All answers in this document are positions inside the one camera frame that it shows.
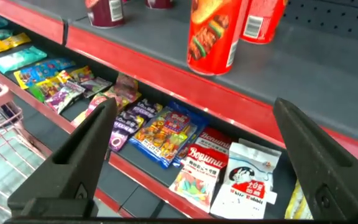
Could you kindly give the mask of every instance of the red shelf edge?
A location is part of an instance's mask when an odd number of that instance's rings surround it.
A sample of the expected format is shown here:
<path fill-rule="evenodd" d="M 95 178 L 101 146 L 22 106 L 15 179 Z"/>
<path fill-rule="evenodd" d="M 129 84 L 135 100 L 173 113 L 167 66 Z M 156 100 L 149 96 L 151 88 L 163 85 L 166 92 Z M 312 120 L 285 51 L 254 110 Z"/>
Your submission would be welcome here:
<path fill-rule="evenodd" d="M 44 16 L 9 0 L 0 0 L 0 16 L 59 44 L 63 42 L 62 21 Z"/>
<path fill-rule="evenodd" d="M 127 162 L 121 156 L 116 153 L 111 153 L 109 164 L 114 168 L 130 177 L 139 185 L 155 194 L 157 197 L 170 204 L 175 209 L 181 211 L 184 215 L 190 218 L 212 218 L 208 213 L 202 211 L 202 209 L 188 202 L 183 197 L 172 192 L 166 186 L 158 183 L 153 177 L 145 174 L 143 171 L 134 168 L 132 164 Z"/>
<path fill-rule="evenodd" d="M 76 27 L 68 28 L 67 47 L 285 148 L 272 105 Z M 323 129 L 358 159 L 358 141 Z"/>

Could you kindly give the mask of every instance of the red metal frame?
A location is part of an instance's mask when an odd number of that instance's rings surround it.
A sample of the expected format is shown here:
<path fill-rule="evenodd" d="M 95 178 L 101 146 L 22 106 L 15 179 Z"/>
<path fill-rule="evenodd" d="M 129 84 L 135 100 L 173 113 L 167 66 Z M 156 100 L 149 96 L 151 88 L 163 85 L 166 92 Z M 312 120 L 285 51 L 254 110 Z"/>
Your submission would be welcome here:
<path fill-rule="evenodd" d="M 272 105 L 76 27 L 69 27 L 67 47 L 285 148 Z M 324 130 L 358 158 L 358 141 Z"/>
<path fill-rule="evenodd" d="M 0 15 L 59 44 L 63 42 L 63 21 L 44 16 L 10 0 L 0 0 Z"/>

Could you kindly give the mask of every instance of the store shelf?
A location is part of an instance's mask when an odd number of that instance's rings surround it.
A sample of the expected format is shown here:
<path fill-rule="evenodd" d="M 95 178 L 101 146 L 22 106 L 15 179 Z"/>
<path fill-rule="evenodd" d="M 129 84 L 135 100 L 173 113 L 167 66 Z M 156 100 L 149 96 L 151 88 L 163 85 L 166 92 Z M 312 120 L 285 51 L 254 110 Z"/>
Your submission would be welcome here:
<path fill-rule="evenodd" d="M 189 11 L 133 1 L 122 27 L 69 24 L 67 47 L 281 147 L 271 105 L 288 99 L 358 158 L 358 41 L 281 23 L 272 44 L 241 42 L 232 71 L 206 79 L 186 67 Z"/>
<path fill-rule="evenodd" d="M 50 40 L 59 44 L 63 43 L 63 20 L 60 16 L 53 16 L 53 13 L 47 13 L 51 10 L 42 10 L 40 5 L 39 10 L 47 14 L 41 14 L 39 11 L 31 9 L 31 4 L 26 2 L 43 2 L 43 1 L 10 1 L 0 0 L 0 16 L 3 16 L 10 21 L 13 21 L 23 27 L 26 27 Z"/>

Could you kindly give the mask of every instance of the red can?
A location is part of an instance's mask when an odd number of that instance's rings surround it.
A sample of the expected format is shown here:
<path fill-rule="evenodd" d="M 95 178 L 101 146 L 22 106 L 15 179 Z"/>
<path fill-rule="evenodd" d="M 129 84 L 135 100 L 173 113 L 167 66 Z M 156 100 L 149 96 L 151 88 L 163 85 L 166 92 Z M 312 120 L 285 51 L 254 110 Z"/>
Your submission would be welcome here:
<path fill-rule="evenodd" d="M 91 25 L 111 28 L 124 23 L 121 0 L 85 0 Z"/>
<path fill-rule="evenodd" d="M 287 2 L 288 0 L 251 0 L 241 39 L 254 44 L 270 43 Z"/>
<path fill-rule="evenodd" d="M 144 2 L 151 9 L 170 9 L 173 7 L 173 0 L 145 0 Z"/>
<path fill-rule="evenodd" d="M 193 0 L 187 64 L 201 75 L 230 71 L 248 0 Z"/>

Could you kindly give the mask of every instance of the purple candy package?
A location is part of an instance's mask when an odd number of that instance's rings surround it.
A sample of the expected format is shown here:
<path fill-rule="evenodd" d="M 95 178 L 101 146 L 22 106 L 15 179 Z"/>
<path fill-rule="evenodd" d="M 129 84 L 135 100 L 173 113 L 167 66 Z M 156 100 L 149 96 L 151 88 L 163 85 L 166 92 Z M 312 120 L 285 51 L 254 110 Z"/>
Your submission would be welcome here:
<path fill-rule="evenodd" d="M 111 86 L 112 83 L 109 81 L 106 81 L 102 78 L 96 77 L 92 80 L 85 81 L 81 83 L 81 86 L 86 88 L 86 91 L 84 92 L 84 96 L 86 98 L 89 98 L 100 91 L 105 90 L 107 87 Z"/>
<path fill-rule="evenodd" d="M 56 94 L 45 100 L 45 103 L 54 111 L 60 114 L 70 103 L 85 91 L 85 88 L 71 81 L 67 81 L 65 86 Z"/>
<path fill-rule="evenodd" d="M 119 151 L 131 134 L 134 134 L 143 125 L 144 118 L 131 111 L 121 112 L 114 122 L 110 137 L 110 147 Z"/>

